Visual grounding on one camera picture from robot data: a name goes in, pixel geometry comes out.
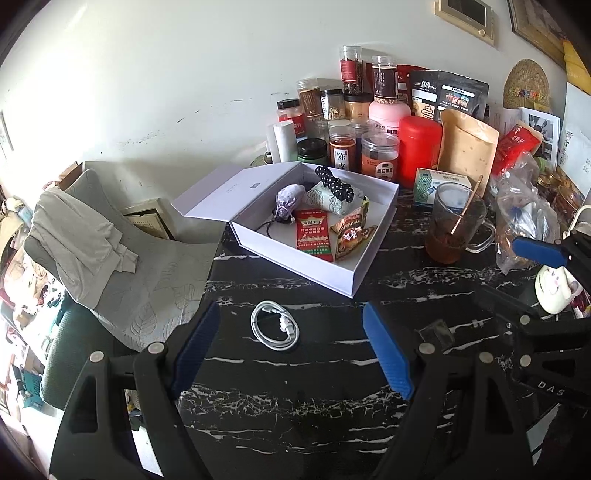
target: green cushion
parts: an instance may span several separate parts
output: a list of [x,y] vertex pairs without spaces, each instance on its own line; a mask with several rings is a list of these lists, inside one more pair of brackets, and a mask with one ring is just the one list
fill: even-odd
[[64,410],[82,367],[95,350],[108,356],[137,353],[115,339],[89,309],[73,303],[64,312],[51,344],[41,381],[41,398]]

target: box lid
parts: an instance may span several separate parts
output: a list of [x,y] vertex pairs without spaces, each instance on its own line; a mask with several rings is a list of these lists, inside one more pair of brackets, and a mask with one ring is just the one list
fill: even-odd
[[299,165],[286,162],[245,169],[222,165],[173,200],[172,205],[185,217],[230,222]]

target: open gift box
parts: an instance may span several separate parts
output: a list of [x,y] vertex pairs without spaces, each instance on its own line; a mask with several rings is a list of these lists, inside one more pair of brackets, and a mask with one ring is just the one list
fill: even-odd
[[[369,266],[378,252],[388,227],[396,213],[398,185],[358,173],[331,168],[332,173],[345,183],[363,191],[369,199],[366,226],[377,229],[368,241],[347,257],[334,263],[296,249],[295,223],[273,223],[271,238],[262,228],[272,218],[275,196],[282,188],[297,183],[316,184],[320,181],[314,169],[318,165],[300,162],[277,163],[246,168],[224,165],[193,185],[172,202],[185,217],[228,222],[240,246],[260,255],[311,281],[324,285],[350,298],[355,295]],[[298,209],[308,209],[302,203]],[[341,217],[327,212],[329,227]],[[330,233],[334,255],[336,234]]]

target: white cable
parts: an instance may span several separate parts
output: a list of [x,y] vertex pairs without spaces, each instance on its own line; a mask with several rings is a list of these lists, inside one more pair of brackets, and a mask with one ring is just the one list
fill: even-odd
[[[258,327],[258,314],[260,311],[268,313],[279,314],[279,323],[281,324],[281,331],[287,333],[285,340],[273,340],[262,334]],[[272,350],[282,352],[289,350],[293,347],[300,339],[300,328],[297,326],[296,321],[285,308],[278,303],[271,300],[264,300],[255,307],[251,314],[251,328],[252,333],[255,334],[256,339],[266,347]]]

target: table surface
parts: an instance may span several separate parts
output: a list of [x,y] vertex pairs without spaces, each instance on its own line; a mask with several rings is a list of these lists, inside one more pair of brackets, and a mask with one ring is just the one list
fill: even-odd
[[[370,477],[407,403],[389,388],[363,331],[368,300],[417,330],[442,319],[455,336],[453,354],[487,350],[511,369],[510,332],[473,305],[471,294],[490,285],[516,295],[537,269],[503,275],[494,247],[465,253],[453,266],[436,264],[424,249],[430,215],[411,205],[412,193],[403,190],[352,300],[242,249],[226,228],[204,299],[218,301],[222,321],[193,388],[180,400],[183,421],[216,480]],[[254,338],[250,315],[263,300],[293,314],[301,331],[294,350],[275,352]],[[552,406],[511,388],[528,426]],[[443,412],[442,434],[452,409]]]

